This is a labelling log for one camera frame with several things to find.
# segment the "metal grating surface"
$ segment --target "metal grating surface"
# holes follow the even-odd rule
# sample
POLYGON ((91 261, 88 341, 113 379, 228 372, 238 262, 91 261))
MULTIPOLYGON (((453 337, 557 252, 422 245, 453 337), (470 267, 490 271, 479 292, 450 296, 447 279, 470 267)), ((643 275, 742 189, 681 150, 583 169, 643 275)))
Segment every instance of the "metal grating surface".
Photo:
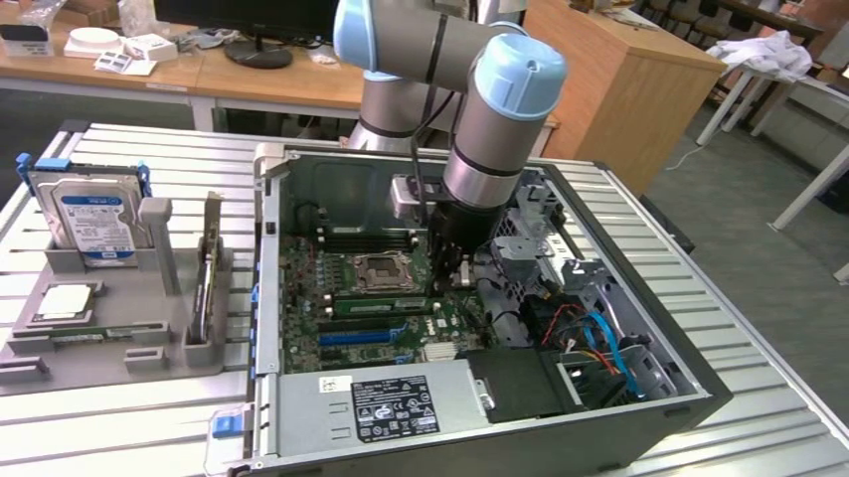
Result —
MULTIPOLYGON (((251 160, 262 140, 198 131, 95 124, 53 141, 80 162, 152 170, 153 194, 170 197, 175 246, 194 246, 202 200, 226 198, 224 242, 236 249, 230 297, 227 368, 216 377, 0 397, 0 474, 203 475, 206 419, 244 399, 254 219, 251 160)), ((750 329, 615 179, 585 163, 558 167, 658 293, 736 394, 702 426, 663 440, 627 469, 609 476, 849 476, 846 429, 750 329)), ((593 256, 575 224, 578 246, 593 256)), ((0 343, 17 318, 49 233, 35 201, 19 191, 0 213, 0 343)), ((240 442, 232 442, 236 458, 240 442)))

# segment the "wooden cabinet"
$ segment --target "wooden cabinet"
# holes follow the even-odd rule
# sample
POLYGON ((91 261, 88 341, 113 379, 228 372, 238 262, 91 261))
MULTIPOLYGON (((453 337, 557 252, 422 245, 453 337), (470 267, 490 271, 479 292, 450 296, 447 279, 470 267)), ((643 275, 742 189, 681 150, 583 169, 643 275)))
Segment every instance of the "wooden cabinet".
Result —
POLYGON ((579 13, 566 0, 530 0, 525 26, 569 64, 543 157, 602 162, 642 194, 725 64, 669 32, 579 13))

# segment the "hard drive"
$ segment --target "hard drive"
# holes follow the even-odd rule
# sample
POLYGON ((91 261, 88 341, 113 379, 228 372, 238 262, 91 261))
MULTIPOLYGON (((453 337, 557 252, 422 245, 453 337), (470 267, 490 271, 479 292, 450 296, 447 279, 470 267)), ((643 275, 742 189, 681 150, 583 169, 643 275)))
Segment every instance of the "hard drive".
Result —
POLYGON ((147 168, 41 159, 25 175, 55 247, 79 250, 89 267, 137 265, 135 251, 152 246, 137 217, 147 168))

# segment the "power supply label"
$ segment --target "power supply label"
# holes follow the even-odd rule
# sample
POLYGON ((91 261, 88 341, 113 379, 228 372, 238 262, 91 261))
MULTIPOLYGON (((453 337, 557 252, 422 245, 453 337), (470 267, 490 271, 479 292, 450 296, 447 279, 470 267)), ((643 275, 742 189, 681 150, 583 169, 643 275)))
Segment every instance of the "power supply label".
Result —
POLYGON ((436 408, 423 376, 352 383, 356 437, 363 442, 439 432, 436 408))

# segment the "hard drive label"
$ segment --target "hard drive label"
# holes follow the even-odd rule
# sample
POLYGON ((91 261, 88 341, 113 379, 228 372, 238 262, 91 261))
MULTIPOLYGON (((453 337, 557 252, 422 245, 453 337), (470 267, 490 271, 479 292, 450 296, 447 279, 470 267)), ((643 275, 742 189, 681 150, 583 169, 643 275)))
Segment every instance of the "hard drive label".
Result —
POLYGON ((127 258, 135 252, 120 197, 64 196, 63 209, 80 252, 96 259, 127 258))

